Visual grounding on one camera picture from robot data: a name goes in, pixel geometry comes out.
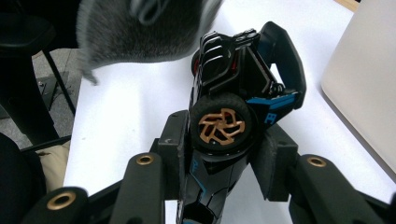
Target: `black plastic part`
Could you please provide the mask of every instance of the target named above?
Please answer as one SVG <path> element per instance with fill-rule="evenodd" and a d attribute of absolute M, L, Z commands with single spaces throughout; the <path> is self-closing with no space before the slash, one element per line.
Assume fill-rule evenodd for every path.
<path fill-rule="evenodd" d="M 0 57 L 35 55 L 55 37 L 48 21 L 13 13 L 0 13 L 0 33 Z"/>
<path fill-rule="evenodd" d="M 170 115 L 158 141 L 157 153 L 163 159 L 165 200 L 180 198 L 180 187 L 185 175 L 184 145 L 188 117 L 187 110 Z"/>
<path fill-rule="evenodd" d="M 33 145 L 59 138 L 35 81 L 32 57 L 0 59 L 0 104 Z"/>
<path fill-rule="evenodd" d="M 392 201 L 390 202 L 387 214 L 384 219 L 388 223 L 396 223 L 396 194 L 393 194 Z"/>
<path fill-rule="evenodd" d="M 285 84 L 286 91 L 298 91 L 301 95 L 295 109 L 303 105 L 306 92 L 303 63 L 286 30 L 268 21 L 260 31 L 262 37 L 258 52 L 268 66 L 276 64 L 276 68 Z"/>
<path fill-rule="evenodd" d="M 227 195 L 248 165 L 249 148 L 238 158 L 224 160 L 194 150 L 186 175 L 186 191 L 180 220 L 182 223 L 220 224 Z"/>
<path fill-rule="evenodd" d="M 25 152 L 31 152 L 31 151 L 37 151 L 46 147 L 54 147 L 54 146 L 59 146 L 59 145 L 63 145 L 64 143 L 70 141 L 72 139 L 71 135 L 65 136 L 65 137 L 60 137 L 58 139 L 52 140 L 52 141 L 48 141 L 42 144 L 37 144 L 31 147 L 26 147 L 21 149 L 22 153 Z"/>
<path fill-rule="evenodd" d="M 250 164 L 262 195 L 271 202 L 286 202 L 289 190 L 285 179 L 288 168 L 297 162 L 298 145 L 275 124 L 269 128 L 260 146 L 252 152 Z"/>
<path fill-rule="evenodd" d="M 110 223 L 164 223 L 163 162 L 155 153 L 128 162 Z"/>
<path fill-rule="evenodd" d="M 47 61 L 49 62 L 49 66 L 53 72 L 53 75 L 55 75 L 56 80 L 58 81 L 59 87 L 61 87 L 62 92 L 64 93 L 64 98 L 66 99 L 67 105 L 69 106 L 69 109 L 71 110 L 73 116 L 76 115 L 76 108 L 73 105 L 72 99 L 69 96 L 69 93 L 67 92 L 67 88 L 64 85 L 64 81 L 62 80 L 61 74 L 58 71 L 58 68 L 56 67 L 55 62 L 52 60 L 52 57 L 50 56 L 50 53 L 47 52 L 46 50 L 43 50 L 44 56 L 46 57 Z"/>
<path fill-rule="evenodd" d="M 290 185 L 290 214 L 295 223 L 309 223 L 308 219 L 315 223 L 383 223 L 331 161 L 303 155 L 290 177 L 294 182 Z"/>
<path fill-rule="evenodd" d="M 87 209 L 84 211 L 84 220 L 90 224 L 107 224 L 110 221 L 121 181 L 102 189 L 88 198 Z"/>
<path fill-rule="evenodd" d="M 63 72 L 62 78 L 68 76 L 69 72 Z M 55 77 L 38 77 L 35 79 L 38 89 L 40 91 L 41 97 L 46 105 L 48 111 L 52 107 L 52 100 L 54 93 L 56 92 L 57 81 Z M 7 111 L 0 105 L 0 119 L 9 119 L 9 114 Z"/>
<path fill-rule="evenodd" d="M 84 223 L 81 220 L 82 211 L 87 203 L 87 192 L 80 188 L 61 188 L 48 193 L 24 217 L 23 224 L 52 224 L 52 223 Z M 55 205 L 72 202 L 64 208 L 55 209 Z"/>

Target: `brass insert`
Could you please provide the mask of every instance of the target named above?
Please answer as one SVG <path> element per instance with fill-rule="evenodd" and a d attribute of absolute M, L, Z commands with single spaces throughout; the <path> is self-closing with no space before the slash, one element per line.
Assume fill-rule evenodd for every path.
<path fill-rule="evenodd" d="M 154 158 L 150 155 L 143 155 L 136 160 L 139 165 L 149 165 L 154 162 Z"/>
<path fill-rule="evenodd" d="M 235 111 L 229 108 L 222 108 L 219 114 L 203 116 L 199 124 L 205 125 L 200 134 L 204 142 L 209 143 L 213 139 L 222 146 L 230 145 L 235 135 L 245 131 L 245 122 L 236 120 Z"/>
<path fill-rule="evenodd" d="M 318 157 L 310 157 L 307 159 L 309 164 L 317 166 L 317 167 L 325 167 L 326 161 Z"/>
<path fill-rule="evenodd" d="M 49 202 L 47 203 L 47 208 L 49 210 L 60 210 L 70 205 L 75 199 L 75 192 L 65 191 L 49 200 Z"/>

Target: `orange rim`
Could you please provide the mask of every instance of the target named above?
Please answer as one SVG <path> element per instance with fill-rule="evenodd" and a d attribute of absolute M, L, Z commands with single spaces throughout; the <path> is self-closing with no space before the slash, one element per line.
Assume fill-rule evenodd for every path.
<path fill-rule="evenodd" d="M 245 122 L 238 120 L 235 111 L 229 108 L 222 108 L 218 114 L 203 116 L 199 125 L 204 125 L 200 133 L 204 142 L 216 141 L 222 146 L 232 144 L 235 136 L 245 131 Z"/>

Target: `screw hole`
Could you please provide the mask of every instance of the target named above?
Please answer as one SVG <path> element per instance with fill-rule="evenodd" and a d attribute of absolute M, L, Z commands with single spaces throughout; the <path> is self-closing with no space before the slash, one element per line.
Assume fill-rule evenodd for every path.
<path fill-rule="evenodd" d="M 150 155 L 144 155 L 139 158 L 137 158 L 137 164 L 139 165 L 149 165 L 154 161 L 154 158 Z"/>
<path fill-rule="evenodd" d="M 324 161 L 321 158 L 318 157 L 310 157 L 308 158 L 308 162 L 311 165 L 317 166 L 317 167 L 325 167 L 326 166 L 326 161 Z"/>
<path fill-rule="evenodd" d="M 47 208 L 49 210 L 60 210 L 70 205 L 75 199 L 75 192 L 62 192 L 49 200 L 49 202 L 47 203 Z"/>

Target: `car spoiler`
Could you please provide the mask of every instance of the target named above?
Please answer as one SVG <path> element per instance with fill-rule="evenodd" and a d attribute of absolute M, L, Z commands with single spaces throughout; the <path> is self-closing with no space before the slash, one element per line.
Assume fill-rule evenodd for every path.
<path fill-rule="evenodd" d="M 260 30 L 261 38 L 258 52 L 268 67 L 276 64 L 286 91 L 299 92 L 294 109 L 303 105 L 306 83 L 303 63 L 286 30 L 272 21 L 264 24 Z"/>

